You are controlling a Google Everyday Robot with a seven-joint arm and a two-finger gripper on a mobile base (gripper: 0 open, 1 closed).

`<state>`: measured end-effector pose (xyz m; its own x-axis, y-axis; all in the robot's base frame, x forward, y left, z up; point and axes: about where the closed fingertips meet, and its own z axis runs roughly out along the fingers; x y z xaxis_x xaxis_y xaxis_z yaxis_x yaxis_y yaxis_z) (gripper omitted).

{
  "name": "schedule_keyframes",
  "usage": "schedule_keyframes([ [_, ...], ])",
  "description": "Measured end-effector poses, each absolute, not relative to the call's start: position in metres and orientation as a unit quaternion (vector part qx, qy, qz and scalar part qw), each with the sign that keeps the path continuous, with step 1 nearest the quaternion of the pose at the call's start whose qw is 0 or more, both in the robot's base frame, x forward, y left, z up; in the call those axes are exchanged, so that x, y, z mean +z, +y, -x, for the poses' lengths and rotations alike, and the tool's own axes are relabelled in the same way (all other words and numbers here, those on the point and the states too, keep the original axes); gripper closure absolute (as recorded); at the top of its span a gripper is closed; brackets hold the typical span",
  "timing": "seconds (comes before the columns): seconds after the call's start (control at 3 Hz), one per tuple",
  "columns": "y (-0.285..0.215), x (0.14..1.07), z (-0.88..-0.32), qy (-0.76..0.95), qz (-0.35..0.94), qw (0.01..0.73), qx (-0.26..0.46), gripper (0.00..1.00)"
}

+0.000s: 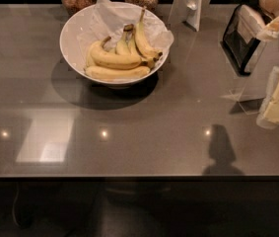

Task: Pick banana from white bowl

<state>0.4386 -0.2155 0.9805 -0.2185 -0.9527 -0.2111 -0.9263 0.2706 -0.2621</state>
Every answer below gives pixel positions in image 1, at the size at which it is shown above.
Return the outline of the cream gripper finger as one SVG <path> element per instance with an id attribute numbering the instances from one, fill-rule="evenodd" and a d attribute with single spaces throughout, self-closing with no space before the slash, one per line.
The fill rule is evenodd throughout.
<path id="1" fill-rule="evenodd" d="M 263 116 L 270 122 L 279 124 L 279 102 L 270 102 Z"/>

